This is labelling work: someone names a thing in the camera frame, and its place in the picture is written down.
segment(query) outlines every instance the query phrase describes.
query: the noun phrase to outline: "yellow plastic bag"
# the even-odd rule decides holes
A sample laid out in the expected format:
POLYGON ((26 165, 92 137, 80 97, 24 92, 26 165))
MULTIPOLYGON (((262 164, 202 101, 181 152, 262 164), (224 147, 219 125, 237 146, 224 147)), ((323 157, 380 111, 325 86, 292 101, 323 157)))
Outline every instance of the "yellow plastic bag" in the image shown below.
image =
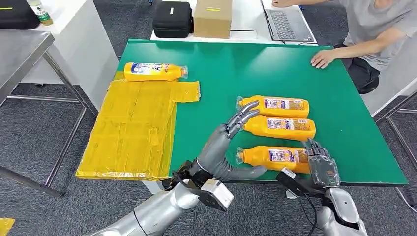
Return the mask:
POLYGON ((176 102, 198 101, 199 82, 113 81, 78 167, 78 178, 168 178, 176 102))
POLYGON ((14 219, 0 218, 0 236, 6 236, 14 224, 14 219))

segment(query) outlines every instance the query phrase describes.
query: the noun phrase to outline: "yellow packaging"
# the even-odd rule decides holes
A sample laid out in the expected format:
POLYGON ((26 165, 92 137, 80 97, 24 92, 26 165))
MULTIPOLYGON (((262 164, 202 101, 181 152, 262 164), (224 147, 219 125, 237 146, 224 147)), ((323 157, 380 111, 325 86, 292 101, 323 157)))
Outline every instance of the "yellow packaging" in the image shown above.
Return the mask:
POLYGON ((166 63, 126 63, 124 77, 127 81, 176 80, 188 77, 186 66, 166 63))
POLYGON ((244 106, 253 101, 259 101, 259 105, 253 109, 259 109, 259 114, 264 116, 307 118, 310 112, 308 101, 298 98, 255 95, 250 98, 238 97, 237 105, 244 106))
POLYGON ((6 236, 14 224, 14 219, 0 218, 0 236, 6 236))
POLYGON ((281 171, 287 167, 295 173, 310 173, 308 155, 305 149, 297 147, 257 146, 251 149, 238 148, 238 162, 252 166, 265 166, 268 170, 281 171))
POLYGON ((255 116, 243 127, 254 135, 307 141, 314 138, 316 125, 310 119, 255 116))
POLYGON ((76 176, 161 180, 169 177, 177 102, 200 99, 200 83, 110 83, 76 176))

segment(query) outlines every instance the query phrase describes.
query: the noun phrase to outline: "person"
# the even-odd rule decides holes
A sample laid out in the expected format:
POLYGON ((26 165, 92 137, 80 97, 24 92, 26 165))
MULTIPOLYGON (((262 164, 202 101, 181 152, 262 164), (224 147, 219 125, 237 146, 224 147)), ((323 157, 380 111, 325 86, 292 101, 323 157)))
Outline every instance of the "person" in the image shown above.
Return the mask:
MULTIPOLYGON (((273 0, 275 7, 309 5, 330 0, 273 0)), ((349 33, 343 43, 321 50, 311 59, 316 68, 326 68, 342 59, 360 94, 378 86, 401 46, 417 31, 417 0, 338 0, 347 13, 349 33)))

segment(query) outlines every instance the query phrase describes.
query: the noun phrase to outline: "laptop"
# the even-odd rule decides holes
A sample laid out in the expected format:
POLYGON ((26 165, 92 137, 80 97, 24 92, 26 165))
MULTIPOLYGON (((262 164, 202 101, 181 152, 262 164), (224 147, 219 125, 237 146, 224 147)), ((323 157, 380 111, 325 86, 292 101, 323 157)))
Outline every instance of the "laptop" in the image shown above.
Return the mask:
POLYGON ((269 32, 273 41, 314 42, 302 13, 293 7, 265 9, 269 32))

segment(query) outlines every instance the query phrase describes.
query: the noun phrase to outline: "laptop keyboard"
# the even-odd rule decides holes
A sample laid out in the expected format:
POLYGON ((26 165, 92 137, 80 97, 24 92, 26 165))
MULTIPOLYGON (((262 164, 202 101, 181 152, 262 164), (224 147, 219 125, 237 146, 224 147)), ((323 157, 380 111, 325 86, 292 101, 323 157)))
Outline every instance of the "laptop keyboard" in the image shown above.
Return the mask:
POLYGON ((270 13, 273 20, 273 26, 275 26, 280 39, 297 39, 291 29, 290 22, 288 21, 285 12, 273 10, 270 11, 270 13))

